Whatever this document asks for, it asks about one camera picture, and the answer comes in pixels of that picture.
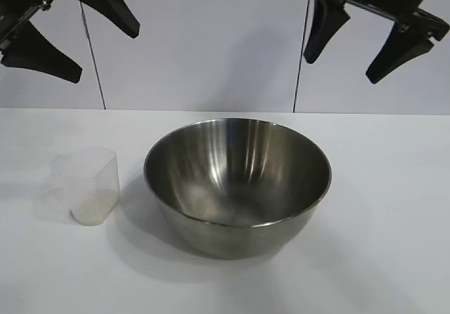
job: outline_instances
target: white table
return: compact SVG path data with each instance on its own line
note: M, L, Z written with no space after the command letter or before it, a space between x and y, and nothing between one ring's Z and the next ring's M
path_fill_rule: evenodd
M254 117L316 141L333 183L278 255L188 253L149 197L142 165L171 130ZM122 206L98 227L48 194L48 163L113 149ZM450 116L0 110L0 313L450 311Z

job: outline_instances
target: bowl rim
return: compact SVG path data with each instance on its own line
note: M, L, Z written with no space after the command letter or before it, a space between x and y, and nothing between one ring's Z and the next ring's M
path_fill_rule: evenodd
M231 224L219 223L219 222L214 222L214 221L206 221L205 219L201 219L201 218L198 218L198 217L195 217L195 216L191 216L189 214L185 214L184 212L175 209L172 205L168 204L166 201L164 201L162 198L160 198L158 196L158 194L156 193L156 191L154 191L154 189L152 188L152 186L151 186L151 184L150 184L150 182L148 180L147 170L146 170L148 165L149 165L149 162L150 162L150 155L154 151L154 149L159 144L161 144L162 142L167 140L170 136L172 136L175 133L178 133L178 132L180 132L182 130L192 128L192 127L197 126L199 124L208 124L208 123L211 123L211 122L222 122L222 121L230 121L230 120L255 121L255 122L268 123L268 124L271 124L273 126L277 126L277 127L281 127L283 129L286 129L289 132L296 133L298 136L300 136L300 137L306 139L308 142L310 142L313 145L313 147L315 147L319 151L319 153L322 155L322 157L325 159L325 163L326 163L326 165L328 167L328 173L329 173L328 174L327 185L326 185L325 189L323 190L322 194L319 196L319 198L317 198L316 201L314 203L312 203L311 205L309 205L307 208L304 208L304 209L300 210L299 212L291 214L291 215L289 215L287 217L284 217L284 218L281 218L281 219L277 219L276 221L268 221L266 223L260 223L260 224L254 224L254 225L231 225ZM194 220L194 221L199 221L199 222L204 223L204 224L216 225L216 226L221 226L221 227L225 227L225 228L263 228L263 227L266 227L266 226L271 226L271 225L276 225L276 224L279 224L279 223L284 223L285 221L289 221L289 220L291 220L293 218L296 218L296 217L298 217L298 216L300 216L302 214L307 213L308 211L312 210L313 208L315 208L323 200L323 198L327 195L328 191L330 190L331 181L332 181L332 179L331 179L332 178L332 169L331 169L330 161L328 161L328 158L326 157L326 155L323 152L323 150L314 141L312 141L310 138L306 137L305 135L303 135L299 131L296 131L296 130L294 130L292 128L288 128L286 126L282 126L281 124L277 124L277 123L269 122L269 121L264 121L264 120L261 120L261 119L250 119L250 118L244 118L244 117L223 117L223 118L218 118L218 119L207 119L207 120L204 120L204 121L193 122L191 124L187 124L185 126L181 126L181 127L177 128L177 129L171 131L167 135L161 137L152 146L152 148L150 149L150 151L148 152L148 154L146 156L146 160L145 160L144 165L143 165L143 176L145 178L145 181L146 181L148 189L153 193L153 195L157 198L157 200L160 203L162 203L165 207L168 207L172 211L174 211L174 212L176 212L176 213L178 213L178 214L180 214L180 215L182 215L182 216L184 216L186 218L189 218L189 219Z

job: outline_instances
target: stainless steel bowl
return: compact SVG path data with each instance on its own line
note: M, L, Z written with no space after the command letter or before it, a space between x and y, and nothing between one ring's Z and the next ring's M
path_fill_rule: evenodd
M172 132L148 153L144 174L175 231L223 259L280 249L306 225L331 182L316 144L253 119Z

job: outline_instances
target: clear plastic cup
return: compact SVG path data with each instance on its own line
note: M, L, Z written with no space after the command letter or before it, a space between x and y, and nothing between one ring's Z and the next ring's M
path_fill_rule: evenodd
M78 223L102 224L119 202L117 157L112 150L83 149L56 158L50 167Z

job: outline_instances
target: flour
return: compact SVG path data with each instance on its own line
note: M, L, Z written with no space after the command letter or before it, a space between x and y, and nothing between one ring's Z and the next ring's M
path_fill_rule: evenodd
M115 190L100 190L91 193L71 208L75 220L86 226L102 224L119 202L120 194Z

